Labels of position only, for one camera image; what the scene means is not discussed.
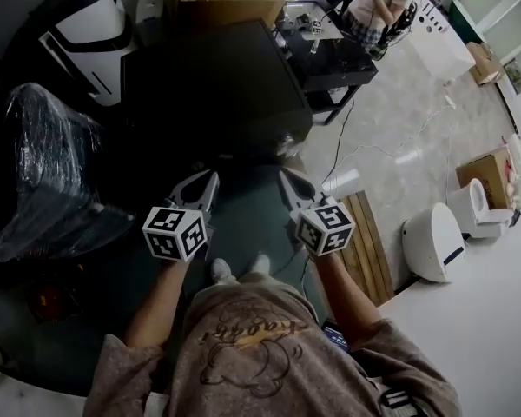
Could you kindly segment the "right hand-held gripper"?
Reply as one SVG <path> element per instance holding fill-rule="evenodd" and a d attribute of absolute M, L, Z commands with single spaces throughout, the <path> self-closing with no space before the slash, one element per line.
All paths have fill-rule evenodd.
<path fill-rule="evenodd" d="M 341 251 L 349 243 L 355 222 L 343 202 L 305 208 L 320 202 L 322 187 L 307 174 L 290 168 L 279 171 L 282 199 L 291 216 L 297 216 L 294 236 L 313 255 L 323 256 Z"/>

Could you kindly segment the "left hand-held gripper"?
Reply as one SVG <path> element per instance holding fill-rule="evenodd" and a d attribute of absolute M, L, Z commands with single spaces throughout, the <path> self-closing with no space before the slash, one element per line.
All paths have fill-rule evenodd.
<path fill-rule="evenodd" d="M 165 204 L 150 210 L 142 232 L 153 257 L 170 261 L 194 258 L 210 241 L 208 221 L 219 187 L 218 173 L 204 170 L 176 184 Z"/>

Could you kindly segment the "person's left forearm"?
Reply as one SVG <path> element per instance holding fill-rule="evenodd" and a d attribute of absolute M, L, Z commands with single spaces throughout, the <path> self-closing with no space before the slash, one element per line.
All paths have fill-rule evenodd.
<path fill-rule="evenodd" d="M 165 261 L 155 284 L 132 319 L 124 343 L 128 348 L 164 345 L 171 334 L 188 261 Z"/>

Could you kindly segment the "person's right forearm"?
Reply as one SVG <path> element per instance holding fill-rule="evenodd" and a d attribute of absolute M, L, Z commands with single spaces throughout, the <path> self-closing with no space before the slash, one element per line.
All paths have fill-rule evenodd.
<path fill-rule="evenodd" d="M 334 319 L 346 342 L 357 346 L 376 332 L 381 315 L 335 254 L 315 256 L 314 263 Z"/>

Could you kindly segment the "person's white right shoe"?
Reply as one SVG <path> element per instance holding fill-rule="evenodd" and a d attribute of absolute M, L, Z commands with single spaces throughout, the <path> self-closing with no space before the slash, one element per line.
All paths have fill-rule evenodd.
<path fill-rule="evenodd" d="M 270 275 L 271 261 L 267 255 L 258 254 L 254 259 L 249 272 L 261 275 Z"/>

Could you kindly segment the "wooden slatted board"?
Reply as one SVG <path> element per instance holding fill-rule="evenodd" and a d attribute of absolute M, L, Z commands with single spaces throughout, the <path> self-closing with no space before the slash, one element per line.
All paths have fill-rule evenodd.
<path fill-rule="evenodd" d="M 366 192 L 341 199 L 355 221 L 350 243 L 340 252 L 346 270 L 371 302 L 379 307 L 394 297 L 384 246 Z"/>

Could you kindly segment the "black shelf table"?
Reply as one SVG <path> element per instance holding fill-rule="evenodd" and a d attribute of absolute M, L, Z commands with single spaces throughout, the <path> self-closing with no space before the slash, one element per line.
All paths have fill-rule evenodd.
<path fill-rule="evenodd" d="M 274 38 L 302 88 L 313 122 L 328 125 L 378 70 L 326 0 L 286 0 Z"/>

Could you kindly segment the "white toilet closed lid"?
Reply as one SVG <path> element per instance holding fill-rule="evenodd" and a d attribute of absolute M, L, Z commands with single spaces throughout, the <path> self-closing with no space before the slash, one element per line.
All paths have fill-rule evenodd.
<path fill-rule="evenodd" d="M 419 278 L 451 283 L 448 270 L 465 265 L 465 241 L 455 216 L 442 202 L 405 221 L 401 239 L 407 267 Z"/>

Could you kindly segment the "smartphone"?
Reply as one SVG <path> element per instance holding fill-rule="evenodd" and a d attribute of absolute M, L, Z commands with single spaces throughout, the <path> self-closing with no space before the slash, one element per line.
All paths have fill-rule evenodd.
<path fill-rule="evenodd" d="M 321 329 L 325 336 L 335 346 L 342 349 L 346 353 L 349 351 L 349 345 L 347 344 L 344 335 L 341 333 L 341 330 L 335 321 L 327 318 L 322 324 Z"/>

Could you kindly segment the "plastic-wrapped black bundle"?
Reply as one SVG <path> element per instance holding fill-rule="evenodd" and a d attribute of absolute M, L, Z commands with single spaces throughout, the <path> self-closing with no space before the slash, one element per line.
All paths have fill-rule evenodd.
<path fill-rule="evenodd" d="M 100 194 L 100 130 L 37 83 L 14 88 L 0 119 L 0 262 L 86 254 L 135 215 Z"/>

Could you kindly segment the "grey-brown printed t-shirt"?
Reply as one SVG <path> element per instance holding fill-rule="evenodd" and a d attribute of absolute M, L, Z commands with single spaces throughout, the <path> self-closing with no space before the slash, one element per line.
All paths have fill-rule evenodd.
<path fill-rule="evenodd" d="M 186 317 L 162 417 L 461 417 L 458 395 L 392 321 L 346 353 L 288 288 L 214 289 Z"/>

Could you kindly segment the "white toilet open lid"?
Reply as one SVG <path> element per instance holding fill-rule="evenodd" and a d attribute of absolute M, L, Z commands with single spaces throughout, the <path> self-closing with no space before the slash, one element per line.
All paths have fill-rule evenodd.
<path fill-rule="evenodd" d="M 511 224 L 514 211 L 510 208 L 490 208 L 482 182 L 471 179 L 468 185 L 449 195 L 449 209 L 460 231 L 474 239 L 497 239 Z"/>

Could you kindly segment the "white and black upright appliance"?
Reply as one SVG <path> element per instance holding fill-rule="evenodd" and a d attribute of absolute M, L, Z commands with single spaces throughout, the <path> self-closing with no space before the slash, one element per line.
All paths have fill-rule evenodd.
<path fill-rule="evenodd" d="M 40 44 L 103 107 L 121 101 L 121 59 L 137 49 L 122 0 L 44 0 L 32 13 Z"/>

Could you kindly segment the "white rectangular cabinet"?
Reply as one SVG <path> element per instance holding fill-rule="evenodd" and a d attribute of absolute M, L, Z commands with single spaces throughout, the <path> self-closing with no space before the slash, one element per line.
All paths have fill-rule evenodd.
<path fill-rule="evenodd" d="M 459 78 L 476 62 L 457 32 L 431 0 L 412 0 L 417 11 L 407 39 L 438 80 Z"/>

